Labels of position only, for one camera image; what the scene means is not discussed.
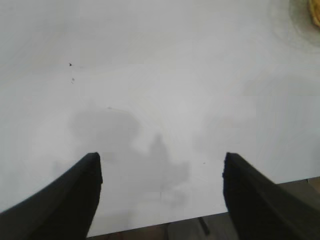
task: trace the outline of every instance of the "floor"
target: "floor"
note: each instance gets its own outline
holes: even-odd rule
[[[320,194],[320,177],[282,183],[280,186],[301,201],[310,204],[309,200],[312,197],[317,197],[314,191],[310,191],[310,188]],[[204,233],[199,220],[193,218],[89,237],[87,240],[238,240],[237,232],[227,212],[204,216],[203,220],[210,230],[208,236]]]

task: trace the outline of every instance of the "white table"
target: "white table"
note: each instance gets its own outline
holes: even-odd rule
[[[319,176],[299,2],[1,0],[0,211],[95,151],[90,236],[225,212],[227,151],[276,183]]]

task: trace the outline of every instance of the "yellow object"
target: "yellow object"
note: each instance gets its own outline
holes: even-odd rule
[[[309,0],[309,7],[314,24],[320,27],[320,0]]]

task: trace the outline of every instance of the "white sheet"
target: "white sheet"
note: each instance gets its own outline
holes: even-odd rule
[[[319,176],[300,2],[1,0],[0,211],[96,151],[90,236],[225,212],[227,151],[276,183]]]

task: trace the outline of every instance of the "white surface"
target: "white surface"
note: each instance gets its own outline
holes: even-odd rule
[[[319,176],[320,48],[293,3],[1,0],[0,211],[95,151],[90,236],[225,212],[227,151]]]

